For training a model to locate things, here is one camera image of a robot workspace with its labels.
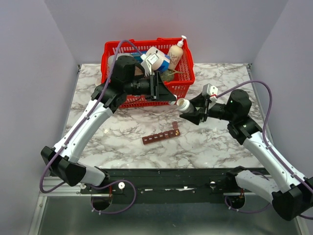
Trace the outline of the white pill bottle blue label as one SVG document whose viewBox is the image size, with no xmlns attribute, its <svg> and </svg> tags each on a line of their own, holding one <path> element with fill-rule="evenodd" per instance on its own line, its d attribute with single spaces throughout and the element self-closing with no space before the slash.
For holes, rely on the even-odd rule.
<svg viewBox="0 0 313 235">
<path fill-rule="evenodd" d="M 193 104 L 185 98 L 178 99 L 176 105 L 178 107 L 178 110 L 183 114 L 192 113 L 195 110 Z"/>
</svg>

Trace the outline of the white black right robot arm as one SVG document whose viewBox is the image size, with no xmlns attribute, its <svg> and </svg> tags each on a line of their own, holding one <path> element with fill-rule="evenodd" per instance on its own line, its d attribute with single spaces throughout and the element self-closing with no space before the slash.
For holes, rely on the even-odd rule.
<svg viewBox="0 0 313 235">
<path fill-rule="evenodd" d="M 235 192 L 247 189 L 272 204 L 277 214 L 291 221 L 313 206 L 313 180 L 292 166 L 266 138 L 264 130 L 249 115 L 252 105 L 247 92 L 236 89 L 226 104 L 217 103 L 216 93 L 201 93 L 177 101 L 180 117 L 195 125 L 207 118 L 228 121 L 232 138 L 252 153 L 272 177 L 266 180 L 239 166 L 229 172 L 225 187 Z"/>
</svg>

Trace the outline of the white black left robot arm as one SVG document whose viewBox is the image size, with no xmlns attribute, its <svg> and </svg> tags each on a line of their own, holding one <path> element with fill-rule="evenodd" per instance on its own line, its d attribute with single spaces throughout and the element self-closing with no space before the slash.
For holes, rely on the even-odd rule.
<svg viewBox="0 0 313 235">
<path fill-rule="evenodd" d="M 120 56 L 104 84 L 97 86 L 84 113 L 70 131 L 53 147 L 41 150 L 48 169 L 69 186 L 89 184 L 97 193 L 109 186 L 104 171 L 79 163 L 80 156 L 99 127 L 126 101 L 128 95 L 145 96 L 148 101 L 174 102 L 176 96 L 164 85 L 158 71 L 136 75 L 144 67 L 131 56 Z"/>
</svg>

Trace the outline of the green netted melon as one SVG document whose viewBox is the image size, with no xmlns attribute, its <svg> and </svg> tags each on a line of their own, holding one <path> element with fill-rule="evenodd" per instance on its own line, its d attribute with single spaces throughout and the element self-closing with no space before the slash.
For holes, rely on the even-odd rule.
<svg viewBox="0 0 313 235">
<path fill-rule="evenodd" d="M 160 75 L 162 82 L 171 82 L 175 78 L 175 72 L 173 70 L 167 70 Z"/>
</svg>

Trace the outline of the red plastic shopping basket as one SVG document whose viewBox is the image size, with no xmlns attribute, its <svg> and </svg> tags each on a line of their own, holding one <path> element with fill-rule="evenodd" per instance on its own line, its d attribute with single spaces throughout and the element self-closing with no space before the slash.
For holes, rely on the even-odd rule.
<svg viewBox="0 0 313 235">
<path fill-rule="evenodd" d="M 141 52 L 146 52 L 150 47 L 156 47 L 165 54 L 167 54 L 170 47 L 177 44 L 179 40 L 180 38 L 157 38 L 155 40 L 143 41 L 130 39 L 130 42 L 132 42 Z M 106 81 L 107 76 L 110 72 L 108 58 L 115 54 L 118 44 L 119 41 L 108 41 L 104 44 L 104 53 L 101 59 L 101 82 L 103 83 Z M 184 98 L 188 92 L 189 87 L 195 82 L 195 75 L 193 71 L 194 63 L 187 42 L 183 43 L 182 49 L 183 55 L 175 68 L 178 73 L 174 74 L 173 81 L 165 82 L 165 86 L 169 89 L 169 91 L 176 95 L 178 98 Z M 122 104 L 120 108 L 123 109 L 149 106 L 164 106 L 168 104 L 168 102 L 147 101 L 144 96 L 138 97 L 134 95 L 129 95 L 127 96 L 126 102 Z"/>
</svg>

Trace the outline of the cream lotion pump bottle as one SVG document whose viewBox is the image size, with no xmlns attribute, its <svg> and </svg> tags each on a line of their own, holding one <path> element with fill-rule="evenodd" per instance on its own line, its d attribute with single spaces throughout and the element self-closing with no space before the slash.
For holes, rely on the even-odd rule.
<svg viewBox="0 0 313 235">
<path fill-rule="evenodd" d="M 184 41 L 187 39 L 186 36 L 182 35 L 181 39 L 175 44 L 172 45 L 169 48 L 168 51 L 168 56 L 170 57 L 170 64 L 168 69 L 169 70 L 174 70 L 176 68 L 176 66 L 178 65 L 182 55 L 183 55 L 183 45 L 184 45 Z"/>
</svg>

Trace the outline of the white toilet paper roll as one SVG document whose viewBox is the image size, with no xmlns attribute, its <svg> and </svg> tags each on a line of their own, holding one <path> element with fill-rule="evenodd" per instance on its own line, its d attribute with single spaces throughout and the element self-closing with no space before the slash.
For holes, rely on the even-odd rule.
<svg viewBox="0 0 313 235">
<path fill-rule="evenodd" d="M 169 68 L 170 57 L 156 47 L 151 47 L 146 52 L 147 62 L 151 65 L 152 70 L 165 72 Z"/>
</svg>

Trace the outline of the grey cartoon snack bag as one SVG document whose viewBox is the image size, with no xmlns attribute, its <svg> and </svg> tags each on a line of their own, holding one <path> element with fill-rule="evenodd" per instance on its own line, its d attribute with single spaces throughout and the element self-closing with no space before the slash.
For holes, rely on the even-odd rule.
<svg viewBox="0 0 313 235">
<path fill-rule="evenodd" d="M 111 55 L 108 57 L 108 66 L 111 67 L 115 63 L 115 61 L 118 59 L 118 55 Z"/>
</svg>

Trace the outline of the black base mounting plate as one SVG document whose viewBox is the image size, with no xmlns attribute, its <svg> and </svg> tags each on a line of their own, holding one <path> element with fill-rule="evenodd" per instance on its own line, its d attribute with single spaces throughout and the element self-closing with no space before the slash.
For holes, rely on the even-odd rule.
<svg viewBox="0 0 313 235">
<path fill-rule="evenodd" d="M 138 204 L 221 203 L 225 195 L 237 196 L 241 188 L 236 168 L 164 168 L 164 169 L 105 169 L 103 185 L 120 180 L 123 189 L 93 189 L 86 186 L 80 192 L 92 197 L 107 197 L 112 193 L 114 204 L 127 204 L 136 196 Z"/>
</svg>

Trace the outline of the aluminium rail frame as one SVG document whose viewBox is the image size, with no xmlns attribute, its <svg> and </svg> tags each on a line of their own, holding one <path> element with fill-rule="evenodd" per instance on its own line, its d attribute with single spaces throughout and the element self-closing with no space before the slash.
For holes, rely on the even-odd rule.
<svg viewBox="0 0 313 235">
<path fill-rule="evenodd" d="M 43 186 L 45 190 L 51 189 L 58 184 L 62 182 L 61 179 L 57 177 L 45 177 L 43 181 Z M 80 193 L 80 184 L 76 186 L 69 186 L 68 184 L 63 184 L 59 186 L 57 189 L 50 193 L 42 193 L 40 192 L 40 196 L 48 196 L 48 197 L 58 197 L 58 196 L 65 196 L 65 197 L 70 197 L 70 196 L 79 196 L 81 195 Z"/>
</svg>

